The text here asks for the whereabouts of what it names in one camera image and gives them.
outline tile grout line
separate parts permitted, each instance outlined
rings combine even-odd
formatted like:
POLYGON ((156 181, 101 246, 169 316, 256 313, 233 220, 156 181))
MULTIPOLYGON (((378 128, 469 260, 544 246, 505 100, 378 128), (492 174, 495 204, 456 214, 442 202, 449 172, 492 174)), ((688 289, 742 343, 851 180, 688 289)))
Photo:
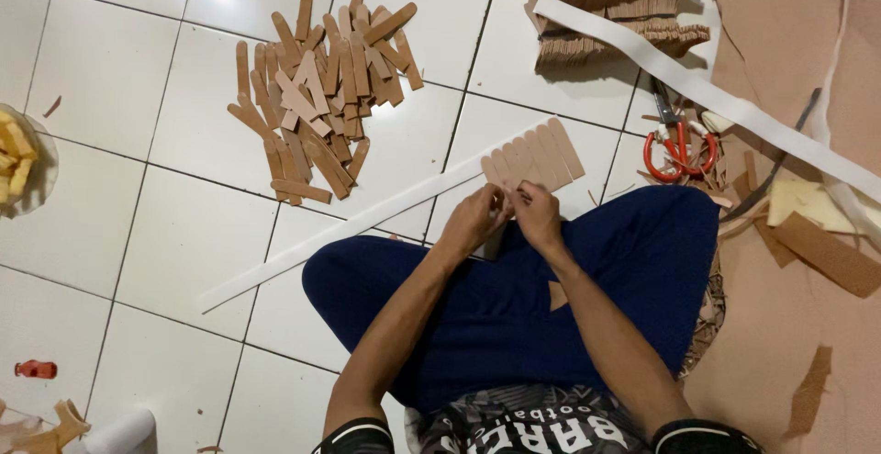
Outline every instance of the tile grout line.
MULTIPOLYGON (((633 83, 633 91, 630 93, 630 103, 627 103, 627 112, 624 114, 624 124, 627 124, 627 119, 630 117, 630 108, 633 106, 633 96, 636 95, 636 87, 640 83, 640 74, 642 73, 642 68, 640 71, 636 73, 636 81, 633 83)), ((602 193, 600 194, 600 204, 597 205, 599 207, 602 202, 605 200, 606 190, 609 188, 609 178, 611 178, 611 170, 615 167, 615 158, 618 157, 618 147, 621 145, 621 136, 624 134, 621 131, 618 134, 618 144, 615 145, 615 152, 611 155, 611 164, 609 165, 609 173, 606 175, 606 180, 602 185, 602 193)))
MULTIPOLYGON (((453 123, 453 131, 449 136, 449 145, 446 147, 446 157, 443 160, 443 167, 440 168, 440 172, 443 174, 446 171, 446 163, 449 161, 449 153, 453 151, 453 143, 456 142, 456 131, 459 128, 459 119, 462 118, 462 109, 465 107, 465 98, 468 96, 468 83, 471 82, 471 74, 474 72, 474 64, 478 60, 478 53, 480 52, 480 41, 483 40, 484 37, 484 29, 486 29, 486 21, 490 18, 490 8, 492 7, 492 0, 487 0, 486 2, 486 11, 484 12, 484 20, 480 23, 480 32, 478 32, 478 42, 474 44, 474 55, 471 56, 471 65, 468 67, 468 76, 465 77, 465 86, 463 87, 462 92, 462 102, 459 103, 459 111, 456 114, 456 122, 453 123)), ((425 231, 422 234, 422 241, 425 242, 428 239, 428 231, 432 226, 432 217, 435 215, 435 206, 437 206, 438 197, 435 196, 432 198, 432 209, 428 212, 428 221, 425 223, 425 231)))
MULTIPOLYGON (((266 260, 270 257, 270 248, 272 247, 272 237, 275 236, 275 227, 276 224, 279 223, 279 215, 281 214, 281 205, 283 203, 279 202, 279 207, 276 210, 276 217, 272 221, 272 229, 270 230, 270 239, 266 243, 266 254, 263 255, 263 262, 266 263, 266 260)), ((257 284, 257 287, 254 289, 254 301, 251 303, 251 311, 248 313, 248 323, 245 325, 245 334, 241 338, 241 351, 239 351, 239 362, 235 365, 235 373, 233 373, 233 385, 229 390, 229 398, 226 400, 226 409, 223 413, 223 420, 220 422, 220 431, 217 432, 217 443, 214 445, 220 445, 220 439, 223 438, 223 428, 226 426, 226 416, 229 415, 229 406, 233 403, 233 392, 235 392, 235 382, 239 378, 239 369, 241 368, 241 357, 245 354, 245 341, 248 340, 248 329, 251 326, 251 319, 254 317, 254 308, 257 306, 257 296, 260 295, 260 286, 262 284, 257 284)))

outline yellow food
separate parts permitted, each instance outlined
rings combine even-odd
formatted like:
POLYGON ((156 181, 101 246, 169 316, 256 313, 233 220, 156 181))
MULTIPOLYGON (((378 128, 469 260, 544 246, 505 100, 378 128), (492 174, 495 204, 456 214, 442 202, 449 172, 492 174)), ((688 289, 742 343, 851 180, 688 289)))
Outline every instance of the yellow food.
POLYGON ((16 158, 0 153, 0 170, 12 168, 12 166, 16 163, 18 163, 18 160, 16 158))
POLYGON ((21 196, 25 192, 25 184, 28 183, 28 174, 31 172, 32 159, 24 158, 15 169, 12 180, 9 182, 9 194, 21 196))
POLYGON ((31 144, 28 143, 28 138, 25 137, 24 131, 21 130, 21 127, 19 127, 16 122, 7 123, 6 132, 12 137, 12 141, 15 143, 19 156, 28 159, 37 159, 37 151, 35 151, 31 144))

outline brown foam strip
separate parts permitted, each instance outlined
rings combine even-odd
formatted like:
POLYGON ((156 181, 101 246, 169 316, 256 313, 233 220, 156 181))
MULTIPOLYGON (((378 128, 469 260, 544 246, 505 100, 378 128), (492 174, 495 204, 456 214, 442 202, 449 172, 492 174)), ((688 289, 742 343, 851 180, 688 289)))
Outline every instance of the brown foam strip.
POLYGON ((771 233, 777 241, 857 297, 869 297, 881 286, 881 264, 797 212, 791 213, 771 233))
POLYGON ((292 66, 300 65, 300 49, 297 46, 297 41, 293 38, 291 28, 288 26, 287 21, 284 20, 284 16, 279 12, 272 12, 272 23, 275 24, 276 32, 278 32, 279 39, 282 45, 284 45, 284 52, 287 54, 288 60, 292 66))
POLYGON ((499 178, 499 172, 496 171, 495 165, 492 165, 492 158, 489 156, 484 156, 480 158, 480 168, 484 171, 484 176, 486 177, 486 181, 490 184, 495 184, 501 187, 501 179, 499 178))
POLYGON ((572 177, 569 176, 566 161, 563 160, 563 155, 557 147, 557 142, 554 140, 551 130, 546 125, 539 125, 535 129, 535 133, 538 134, 538 141, 545 148, 545 154, 548 157, 548 161, 551 162, 554 177, 557 179, 557 189, 572 183, 572 177))
POLYGON ((541 181, 538 184, 545 186, 545 189, 551 192, 557 190, 557 179, 554 177, 551 162, 545 154, 545 148, 542 147, 541 142, 538 140, 538 134, 533 130, 529 130, 526 132, 525 138, 526 144, 530 146, 530 153, 532 153, 535 166, 538 167, 538 174, 541 175, 541 181))
POLYGON ((581 166, 581 160, 578 159, 578 153, 575 152, 575 146, 569 140, 569 134, 567 134, 563 124, 559 120, 551 118, 548 119, 548 128, 551 129, 551 133, 557 142, 559 152, 563 155, 563 161, 566 162, 566 167, 569 169, 572 179, 582 177, 584 175, 584 167, 581 166))
POLYGON ((508 177, 508 186, 515 189, 526 176, 523 166, 520 163, 520 157, 517 156, 517 150, 513 144, 505 143, 501 147, 501 154, 505 156, 505 162, 510 173, 508 177))
POLYGON ((410 44, 407 42, 407 36, 403 31, 395 32, 395 45, 398 53, 407 60, 407 81, 410 83, 410 89, 416 90, 423 87, 422 77, 419 75, 419 69, 413 60, 413 52, 410 51, 410 44))
MULTIPOLYGON (((279 157, 279 151, 276 150, 272 141, 263 141, 263 150, 266 151, 266 161, 270 164, 270 174, 272 175, 273 180, 283 180, 284 179, 284 169, 281 167, 281 158, 279 157)), ((284 192, 276 191, 276 200, 284 201, 288 198, 288 194, 284 192)))
POLYGON ((358 143, 358 147, 355 148, 355 153, 351 156, 351 163, 346 169, 352 180, 358 179, 358 175, 361 173, 361 167, 364 167, 364 160, 368 157, 369 150, 370 138, 365 137, 364 139, 361 139, 361 142, 358 143))
POLYGON ((248 76, 248 43, 239 41, 235 45, 235 71, 239 76, 239 92, 251 97, 251 79, 248 76))
POLYGON ((281 128, 281 135, 288 147, 291 148, 293 165, 294 167, 297 167, 297 173, 306 181, 306 183, 311 182, 312 169, 309 166, 309 161, 306 159, 306 154, 303 153, 303 143, 300 141, 300 138, 291 130, 285 129, 284 127, 281 128))
POLYGON ((309 37, 309 25, 312 24, 312 0, 300 0, 300 13, 297 15, 297 32, 293 38, 305 41, 309 37))
POLYGON ((306 184, 293 182, 291 180, 272 180, 270 182, 270 186, 272 186, 272 189, 276 189, 277 191, 280 190, 288 194, 308 197, 309 199, 323 202, 325 204, 330 204, 330 197, 332 196, 329 190, 314 188, 312 186, 307 186, 306 184))
POLYGON ((525 170, 524 177, 526 180, 537 184, 542 181, 542 176, 538 173, 538 165, 532 159, 532 151, 526 139, 516 137, 513 140, 513 147, 517 150, 517 156, 520 158, 520 167, 525 170))
POLYGON ((373 45, 386 34, 394 31, 416 14, 416 3, 410 2, 397 10, 392 16, 379 22, 370 32, 364 35, 364 42, 373 45))
POLYGON ((490 157, 492 158, 492 165, 496 169, 496 174, 499 175, 499 182, 502 187, 516 187, 511 185, 511 170, 507 167, 507 161, 505 161, 505 154, 501 152, 501 150, 492 150, 490 153, 490 157))

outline stack of foam pieces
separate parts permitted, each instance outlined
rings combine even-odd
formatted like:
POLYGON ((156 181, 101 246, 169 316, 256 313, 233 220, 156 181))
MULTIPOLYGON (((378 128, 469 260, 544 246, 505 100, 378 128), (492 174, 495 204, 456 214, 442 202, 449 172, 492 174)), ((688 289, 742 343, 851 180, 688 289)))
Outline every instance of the stack of foam pieces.
POLYGON ((403 101, 398 70, 412 90, 423 86, 400 29, 416 14, 414 3, 392 14, 382 6, 371 12, 363 0, 351 0, 337 18, 325 14, 323 23, 310 29, 311 13, 312 0, 301 0, 294 31, 273 13, 281 42, 259 43, 250 72, 248 45, 238 43, 238 104, 227 107, 262 138, 270 186, 277 200, 291 204, 346 198, 358 185, 370 148, 362 119, 374 105, 403 101), (354 151, 352 143, 358 143, 354 151), (331 190, 309 185, 313 166, 331 190))
MULTIPOLYGON (((537 0, 529 0, 527 15, 539 37, 536 73, 554 73, 585 67, 591 62, 623 58, 621 52, 599 40, 574 32, 532 13, 537 0)), ((694 46, 709 40, 703 25, 679 25, 679 0, 562 0, 627 28, 648 39, 666 54, 680 58, 694 46)))
MULTIPOLYGON (((717 0, 713 84, 875 175, 881 0, 717 0)), ((729 174, 780 159, 734 126, 729 174)), ((877 203, 788 156, 762 202, 722 224, 725 325, 686 380, 695 413, 742 428, 768 452, 874 452, 881 443, 881 254, 877 203)))

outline white tape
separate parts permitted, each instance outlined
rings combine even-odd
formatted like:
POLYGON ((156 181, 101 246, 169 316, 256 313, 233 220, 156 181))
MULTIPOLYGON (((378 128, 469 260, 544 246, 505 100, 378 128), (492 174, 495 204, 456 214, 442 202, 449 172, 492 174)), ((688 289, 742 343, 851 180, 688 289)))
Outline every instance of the white tape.
POLYGON ((646 72, 657 77, 679 94, 732 122, 737 122, 768 143, 881 202, 881 178, 832 152, 807 135, 777 122, 774 117, 761 111, 753 103, 731 96, 693 75, 636 32, 560 0, 538 0, 533 11, 573 31, 617 47, 646 72))
MULTIPOLYGON (((538 122, 529 129, 545 122, 538 122)), ((455 167, 451 167, 445 173, 431 179, 426 179, 410 189, 406 189, 383 202, 375 204, 347 221, 335 224, 320 234, 316 234, 300 244, 278 253, 267 260, 266 263, 249 269, 235 278, 204 292, 199 296, 199 309, 202 311, 202 314, 208 313, 251 287, 255 287, 304 262, 325 244, 365 232, 370 227, 380 224, 382 221, 390 219, 404 210, 431 199, 447 189, 453 189, 466 180, 477 177, 483 173, 483 170, 480 168, 481 157, 489 155, 492 150, 500 148, 502 144, 510 143, 515 137, 523 135, 527 130, 523 129, 507 139, 491 145, 479 154, 466 159, 455 167)))

